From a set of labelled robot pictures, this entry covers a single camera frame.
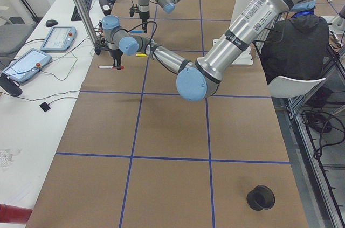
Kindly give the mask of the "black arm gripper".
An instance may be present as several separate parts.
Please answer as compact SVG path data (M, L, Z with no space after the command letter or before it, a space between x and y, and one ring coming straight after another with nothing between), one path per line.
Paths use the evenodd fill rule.
M139 12L139 17L143 23L146 23L149 20L149 11L147 12Z

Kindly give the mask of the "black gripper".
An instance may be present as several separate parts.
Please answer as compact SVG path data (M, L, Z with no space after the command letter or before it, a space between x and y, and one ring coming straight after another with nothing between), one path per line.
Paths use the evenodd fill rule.
M123 52L120 49L116 49L116 50L110 50L109 54L111 55L111 57L114 58L113 67L116 68L117 70L121 70L122 65L121 65L120 57L123 55Z

